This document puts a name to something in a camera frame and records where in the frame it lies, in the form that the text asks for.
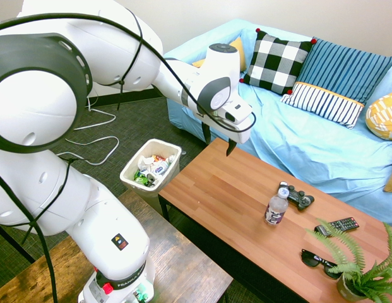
wooden table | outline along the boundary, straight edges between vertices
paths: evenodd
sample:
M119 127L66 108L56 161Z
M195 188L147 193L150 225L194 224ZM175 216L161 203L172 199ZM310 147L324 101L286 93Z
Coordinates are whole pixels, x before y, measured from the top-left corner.
M360 227L350 234L363 247L369 270L375 260L379 264L388 255L383 224L238 148L226 157L227 145L218 138L210 143L160 192L162 200L180 209L304 300L346 302L337 292L336 280L329 278L322 266L310 268L301 261L301 249L333 260L328 250L305 229L313 230L319 224L317 218L332 222L354 217ZM290 203L282 222L271 227L264 223L264 212L280 181L313 195L315 202L303 212Z
M151 240L150 256L156 270L155 296L151 302L220 300L232 277L135 193L127 191L119 199L140 221ZM77 302L79 292L93 273L93 266L70 237L53 248L50 255L59 303ZM8 302L52 302L44 257L0 289L0 303Z

gray carpet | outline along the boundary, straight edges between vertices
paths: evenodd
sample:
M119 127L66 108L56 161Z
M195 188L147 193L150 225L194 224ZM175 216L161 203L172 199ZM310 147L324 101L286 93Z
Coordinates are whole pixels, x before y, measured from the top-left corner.
M126 187L119 178L121 170L130 158L149 139L156 138L181 146L186 152L185 155L181 155L179 160L181 169L183 169L205 147L205 143L195 138L193 135L181 131L170 124L165 98L125 103L121 105L119 111L117 111L116 105L108 105L97 109L115 114L117 115L117 119L110 124L75 131L68 136L68 139L79 143L88 143L105 136L117 136L120 140L120 145L103 165L91 166L84 161L77 161L73 163L73 167L84 174L88 174L98 179L105 184L115 196L120 196L126 190ZM107 116L97 112L86 111L80 121L80 126L91 125L108 119ZM54 153L69 151L77 153L82 157L89 159L91 162L100 162L113 148L115 142L115 140L105 140L90 146L77 146L68 143L67 141L63 141L53 148L52 151ZM188 223L187 220L183 220L183 216L179 212L171 209L170 213L174 226L179 230L188 228L181 226ZM21 242L25 235L25 233L20 230L11 228L5 229L18 242ZM49 247L52 248L66 236L66 233L61 233L47 237L47 243ZM35 259L43 255L40 242L36 235L31 235L23 247ZM20 254L0 236L0 287L19 274L29 264L29 262L21 257ZM234 280L228 289L228 294L231 303L262 302L236 280Z

fern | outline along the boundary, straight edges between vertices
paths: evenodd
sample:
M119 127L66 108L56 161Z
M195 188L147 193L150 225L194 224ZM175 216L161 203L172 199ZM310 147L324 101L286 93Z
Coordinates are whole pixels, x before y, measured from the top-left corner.
M336 264L347 264L348 259L346 254L329 238L325 237L324 235L320 234L319 232L314 232L312 230L306 229L311 235L313 235L317 240L322 242L326 248L329 249L333 259L335 260Z
M391 303L385 294L392 295L392 227L384 223L388 234L388 257L379 264L375 262L367 273L363 273L365 268L364 253L354 238L335 229L322 219L318 219L318 221L329 234L350 250L354 258L353 261L349 261L347 255L331 238L325 237L318 232L307 230L317 240L322 242L332 254L337 266L330 268L329 271L332 273L343 273L344 279L350 280L353 287L370 300L376 303Z
M347 248L353 254L354 263L358 265L360 270L363 270L365 268L364 253L362 251L362 248L359 246L359 244L349 234L346 234L345 232L342 232L341 230L334 228L328 222L322 219L318 219L318 221L321 223L321 225L323 225L326 229L328 229L328 231L333 237L336 237L342 242L342 244L347 246Z
M387 232L387 234L388 234L388 251L389 251L389 254L388 254L388 257L383 261L383 262L381 262L379 265L378 265L378 267L377 267L377 269L375 270L375 273L374 274L377 274L377 273L380 273L380 272L382 272L383 270L385 270L389 265L391 265L391 267L392 267L392 227L390 227L388 224L386 224L386 223L384 223L384 226L385 226L385 230L386 230L386 232Z

remote control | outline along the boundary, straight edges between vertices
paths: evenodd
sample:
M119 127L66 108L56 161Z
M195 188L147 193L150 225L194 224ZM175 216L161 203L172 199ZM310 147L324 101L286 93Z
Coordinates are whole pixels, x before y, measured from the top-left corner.
M338 230L342 230L344 232L346 232L348 230L356 229L357 227L359 227L359 224L354 220L353 217L330 222L330 225L332 225L334 228L336 228ZM315 227L314 230L316 232L319 232L320 234L323 234L325 237L330 236L326 232L326 229L322 225L318 225L317 227Z

light blue couch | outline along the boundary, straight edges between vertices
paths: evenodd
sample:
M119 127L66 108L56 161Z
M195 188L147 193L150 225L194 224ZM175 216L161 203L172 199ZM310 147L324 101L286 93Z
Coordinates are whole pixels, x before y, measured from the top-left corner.
M232 20L166 53L191 64L205 58L213 43L231 43L241 36L246 64L251 62L255 29L284 40L309 41L276 28ZM392 193L383 187L392 173L392 141L373 135L365 125L370 104L392 92L392 68L377 86L356 126L331 122L315 114L279 102L280 96L262 88L239 83L239 95L253 107L257 122L251 138L239 148L296 178L392 225ZM168 99L171 123L204 141L201 123L193 113ZM212 137L226 139L211 129Z

